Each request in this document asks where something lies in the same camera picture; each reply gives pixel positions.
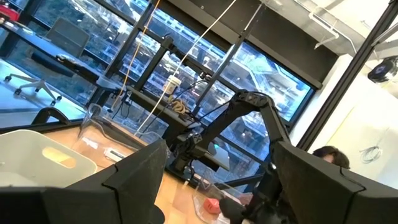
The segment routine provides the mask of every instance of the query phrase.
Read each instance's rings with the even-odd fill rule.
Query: window
[[[47,30],[33,22],[29,24],[29,28],[39,35],[47,33]],[[78,105],[84,106],[96,87],[78,75],[70,78],[45,68],[31,59],[33,51],[33,47],[20,40],[7,60],[30,76],[44,78],[63,96],[68,97],[69,100]]]
[[[139,41],[141,40],[142,32],[139,33],[136,40],[127,51],[126,55],[123,58],[123,65],[120,70],[127,74],[127,70],[129,69],[132,56],[136,53]],[[144,35],[142,37],[142,42],[139,46],[138,53],[131,65],[131,70],[129,76],[134,80],[138,81],[139,77],[142,75],[144,70],[147,68],[149,62],[153,59],[156,51],[160,48],[160,43],[156,40],[150,38],[148,35]]]
[[[28,1],[29,0],[10,0],[9,2],[11,2],[21,8],[25,8]]]
[[[229,101],[233,95],[234,91],[217,81],[201,102],[197,116],[201,117],[209,113],[219,105]],[[227,105],[222,106],[220,109],[205,116],[202,119],[202,123],[209,125],[226,108]],[[268,155],[268,133],[262,117],[258,112],[252,112],[246,116],[237,118],[221,135],[261,160],[264,160]]]
[[[140,19],[149,4],[148,0],[106,0],[106,2],[135,21]]]
[[[148,78],[148,81],[144,85],[146,90],[149,90],[156,96],[161,96],[163,92],[163,86],[170,75],[173,75],[175,69],[178,67],[180,59],[174,54],[167,53],[163,56],[160,63],[156,66],[152,75]],[[175,76],[181,80],[181,85],[177,88],[176,94],[185,91],[190,85],[197,81],[200,81],[200,77],[191,68],[181,66]],[[207,86],[207,83],[201,83],[191,90],[186,91],[180,99],[183,100],[188,108],[192,111],[196,106],[196,101],[199,96],[203,93]]]
[[[118,113],[113,118],[113,121],[122,125],[125,128],[128,128],[130,132],[135,133],[138,127],[147,118],[149,112],[133,101],[130,101],[129,103],[131,104],[131,106],[127,104],[122,104],[118,106]],[[151,124],[153,119],[155,119],[155,115],[151,115],[146,124],[142,127],[141,132],[144,132],[145,130],[145,134],[137,135],[139,138],[149,144],[155,142],[156,140],[159,140],[159,136],[162,136],[168,127],[168,124],[159,118],[156,118],[156,120]]]
[[[206,96],[203,98],[203,101],[200,103],[200,110],[197,116],[202,117],[216,107],[226,103],[232,98],[234,94],[235,92],[233,90],[229,89],[227,86],[224,86],[219,81],[216,81],[214,85],[210,88]],[[205,125],[209,125],[225,110],[226,107],[227,105],[222,106],[216,111],[203,117],[202,123]]]
[[[49,26],[59,17],[69,20],[90,35],[86,50],[108,63],[132,31],[130,25],[94,0],[46,0],[35,17]]]
[[[161,37],[171,36],[174,44],[184,53],[187,53],[200,37],[160,9],[155,10],[154,17],[148,28]],[[222,63],[225,53],[207,40],[201,39],[192,49],[190,55],[204,66],[215,71]]]
[[[229,171],[219,168],[215,173],[215,181],[226,182],[230,180],[236,180],[250,177],[257,172],[260,166],[259,163],[250,159],[242,152],[239,152],[237,149],[225,143],[220,138],[216,138],[215,141],[218,147],[228,151],[229,154]],[[195,172],[199,175],[203,175],[206,169],[208,169],[207,166],[202,164],[200,161],[193,161],[192,165],[195,169]],[[240,186],[237,189],[242,192],[245,188],[245,186]]]
[[[243,43],[221,74],[238,88],[271,96],[280,115],[290,121],[311,88],[249,44]]]

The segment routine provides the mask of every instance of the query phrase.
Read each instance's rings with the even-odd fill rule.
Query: office chair
[[[88,40],[90,39],[90,35],[87,34],[83,29],[77,27],[75,24],[67,21],[64,18],[58,18],[55,21],[54,26],[49,30],[47,35],[45,36],[51,43],[60,47],[64,51],[68,52],[70,55],[78,58],[83,52]],[[60,62],[54,60],[52,57],[46,55],[45,53],[34,50],[31,56],[31,59],[45,68],[57,72],[61,75],[65,75],[66,77],[72,77],[75,73],[63,66]],[[25,77],[22,75],[10,74],[5,78],[5,81],[10,81],[12,77],[17,77],[22,80],[31,82],[29,84],[21,85],[14,93],[19,95],[22,92],[23,88],[27,87],[36,87],[36,92],[40,89],[44,89],[52,98],[53,102],[51,105],[55,105],[56,101],[62,99],[62,96],[58,96],[57,98],[50,91],[50,87],[45,82],[44,78],[36,79],[31,77]]]

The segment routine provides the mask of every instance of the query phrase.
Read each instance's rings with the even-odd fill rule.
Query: yellow cable
[[[193,43],[192,47],[189,49],[189,51],[185,54],[185,56],[181,59],[180,63],[178,63],[177,68],[175,69],[173,75],[171,75],[172,77],[175,77],[175,75],[177,74],[178,70],[180,69],[182,63],[184,62],[184,60],[186,59],[186,57],[188,57],[188,55],[191,53],[191,51],[193,50],[194,47],[196,47],[196,45],[199,43],[199,41],[211,30],[211,28],[213,28],[213,26],[224,16],[224,14],[226,14],[226,12],[229,11],[229,9],[232,7],[232,5],[236,2],[237,0],[233,0],[231,2],[231,4],[229,4],[229,6],[224,10],[223,13],[221,13],[221,15],[207,28],[207,30]],[[134,133],[134,135],[136,135],[141,128],[145,125],[145,123],[148,121],[148,119],[150,118],[150,116],[152,116],[152,114],[154,114],[154,111],[156,110],[157,106],[159,105],[159,103],[162,101],[164,95],[166,94],[166,90],[169,88],[171,82],[169,82],[166,87],[163,90],[163,93],[161,94],[159,100],[157,101],[157,103],[155,104],[154,108],[152,109],[152,111],[149,113],[149,115],[147,116],[147,118],[144,120],[144,122],[142,122],[142,124],[138,127],[136,133]]]
[[[160,1],[161,1],[161,0],[157,0],[157,3],[156,3],[156,5],[155,5],[155,8],[154,8],[154,10],[152,11],[152,13],[150,14],[150,17],[149,17],[149,19],[148,19],[148,22],[147,22],[147,24],[144,26],[144,30],[142,31],[141,38],[140,38],[139,43],[138,43],[138,45],[137,45],[137,49],[136,49],[136,51],[134,52],[134,55],[132,56],[132,59],[131,59],[130,65],[129,65],[129,69],[127,70],[126,77],[124,77],[124,81],[123,81],[122,88],[120,89],[120,92],[119,92],[118,97],[116,97],[115,101],[114,101],[113,104],[112,104],[112,107],[111,107],[111,110],[112,110],[112,111],[113,111],[113,108],[114,108],[116,102],[118,101],[119,97],[123,94],[124,87],[126,86],[127,79],[129,78],[129,74],[130,74],[130,69],[131,69],[132,63],[133,63],[134,59],[136,59],[136,57],[137,57],[138,50],[139,50],[139,47],[141,46],[142,39],[144,38],[144,35],[145,35],[145,33],[147,32],[148,25],[149,25],[150,21],[152,20],[152,18],[153,18],[153,16],[154,16],[154,13],[155,13],[157,7],[159,6]]]

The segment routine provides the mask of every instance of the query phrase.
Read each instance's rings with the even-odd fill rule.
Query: cable
[[[114,119],[114,118],[116,117],[116,115],[118,114],[118,112],[123,108],[123,104],[124,104],[124,102],[122,101],[122,102],[120,103],[120,106],[119,106],[118,110],[117,110],[116,113],[112,116],[112,119]]]
[[[224,16],[224,14],[226,12],[228,12],[228,10],[233,6],[233,4],[236,2],[236,0],[233,0],[233,2],[231,2],[231,4],[224,10],[223,13],[221,13],[221,15],[212,23],[211,26],[209,26],[209,28],[207,28],[207,30],[193,43],[192,47],[189,49],[189,51],[185,54],[185,56],[181,59],[180,63],[178,63],[177,68],[175,69],[172,77],[175,77],[175,74],[177,74],[179,68],[181,67],[182,63],[184,62],[184,60],[188,57],[188,54],[192,51],[192,49],[194,47],[196,47],[196,45],[199,43],[199,40],[201,40],[206,34],[207,32],[209,32],[211,30],[211,28],[213,28],[213,26]],[[145,125],[145,123],[148,121],[148,119],[150,118],[150,116],[152,114],[154,114],[154,111],[156,110],[156,107],[158,107],[159,103],[162,101],[164,95],[166,94],[166,90],[169,89],[171,82],[168,82],[168,84],[166,85],[166,87],[164,88],[164,91],[162,93],[162,95],[160,96],[159,100],[157,101],[156,105],[154,106],[154,109],[152,109],[152,111],[149,113],[148,117],[144,120],[144,122],[142,122],[142,124],[139,126],[139,128],[137,129],[137,133],[139,132],[139,130],[141,130],[141,128]]]
[[[152,18],[153,18],[153,16],[154,16],[154,13],[155,13],[157,7],[159,6],[160,1],[161,1],[161,0],[157,0],[156,5],[155,5],[155,8],[154,8],[154,10],[152,11],[152,13],[150,14],[150,17],[149,17],[149,19],[148,19],[148,21],[147,21],[147,24],[144,26],[144,30],[142,31],[141,38],[140,38],[140,40],[139,40],[139,42],[138,42],[138,45],[137,45],[137,49],[136,49],[136,51],[134,52],[134,55],[132,56],[132,59],[131,59],[131,61],[130,61],[130,65],[129,65],[129,69],[127,70],[127,74],[126,74],[126,76],[124,77],[124,81],[123,81],[122,88],[120,89],[120,92],[119,92],[118,96],[116,97],[116,99],[118,99],[118,98],[123,94],[124,87],[126,86],[127,80],[128,80],[128,78],[129,78],[129,74],[130,74],[130,70],[131,70],[132,63],[133,63],[134,59],[136,59],[136,57],[137,57],[139,47],[141,46],[142,40],[143,40],[143,38],[144,38],[144,36],[145,36],[145,33],[147,32],[148,25],[149,25],[150,21],[152,20]],[[113,102],[113,104],[112,104],[112,106],[111,106],[111,111],[113,111],[113,108],[114,108],[116,102],[117,102],[117,100],[115,100],[115,101]]]
[[[206,82],[206,81],[204,81],[204,80],[199,80],[199,81],[197,81],[197,82],[191,84],[188,88],[186,88],[186,89],[182,90],[181,92],[177,93],[177,94],[176,94],[177,96],[175,97],[175,100],[178,99],[180,96],[182,96],[182,95],[183,95],[185,92],[187,92],[188,90],[192,89],[193,87],[195,87],[195,86],[197,86],[197,85],[199,85],[199,84],[205,83],[205,82]],[[166,108],[167,108],[168,106],[170,106],[170,104],[172,104],[172,102],[173,102],[173,101],[170,101],[169,103],[167,103],[166,106],[164,106],[164,108],[163,108],[161,111],[159,111],[159,113],[157,113],[157,115],[155,116],[155,118],[148,124],[148,126],[146,126],[145,130],[143,131],[143,133],[145,133],[145,132],[148,130],[148,128],[152,125],[152,123],[159,117],[159,115],[160,115],[161,113],[164,112],[164,110],[166,110]]]
[[[363,163],[368,164],[378,160],[382,154],[382,149],[379,146],[369,147],[361,150],[361,160]]]
[[[132,100],[130,100],[130,106],[129,106],[129,109],[127,110],[127,115],[126,115],[126,117],[125,117],[124,119],[127,119],[127,118],[129,117],[131,106],[132,106]]]
[[[216,108],[212,109],[211,111],[205,113],[205,115],[203,115],[203,116],[201,116],[201,117],[199,118],[199,121],[201,121],[205,116],[208,116],[208,115],[211,114],[212,112],[214,112],[214,111],[220,109],[222,106],[226,105],[226,104],[229,103],[230,101],[231,101],[231,100],[228,100],[227,102],[223,103],[222,105],[219,105],[219,106],[217,106]]]

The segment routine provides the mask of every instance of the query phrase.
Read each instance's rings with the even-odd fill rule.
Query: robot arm
[[[176,158],[168,166],[174,174],[181,176],[185,168],[192,160],[201,160],[209,167],[217,170],[218,166],[213,166],[205,160],[204,155],[216,152],[209,147],[221,132],[226,129],[236,118],[249,114],[252,111],[259,111],[265,121],[271,144],[277,141],[290,142],[287,131],[282,124],[271,97],[262,93],[239,90],[229,101],[228,107],[200,134],[191,135],[182,142],[170,146],[170,150]]]

